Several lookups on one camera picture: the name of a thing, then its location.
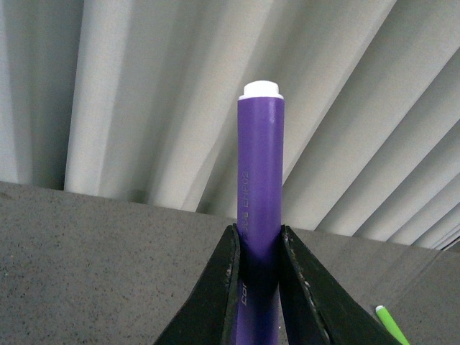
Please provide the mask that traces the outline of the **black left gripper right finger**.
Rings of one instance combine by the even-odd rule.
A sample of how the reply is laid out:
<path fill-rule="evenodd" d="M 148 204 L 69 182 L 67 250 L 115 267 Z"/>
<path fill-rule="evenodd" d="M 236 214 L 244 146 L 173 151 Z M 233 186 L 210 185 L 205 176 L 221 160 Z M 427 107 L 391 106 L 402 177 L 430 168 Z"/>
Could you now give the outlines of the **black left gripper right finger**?
<path fill-rule="evenodd" d="M 289 344 L 397 344 L 289 226 L 279 241 L 280 301 Z"/>

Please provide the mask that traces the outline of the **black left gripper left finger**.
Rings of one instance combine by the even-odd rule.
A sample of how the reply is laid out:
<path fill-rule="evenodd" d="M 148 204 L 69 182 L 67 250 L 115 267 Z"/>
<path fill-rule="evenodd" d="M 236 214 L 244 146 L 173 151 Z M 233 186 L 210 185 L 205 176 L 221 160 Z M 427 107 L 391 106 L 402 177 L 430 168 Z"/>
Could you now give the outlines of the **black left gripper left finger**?
<path fill-rule="evenodd" d="M 235 344 L 240 243 L 226 227 L 191 294 L 156 344 Z"/>

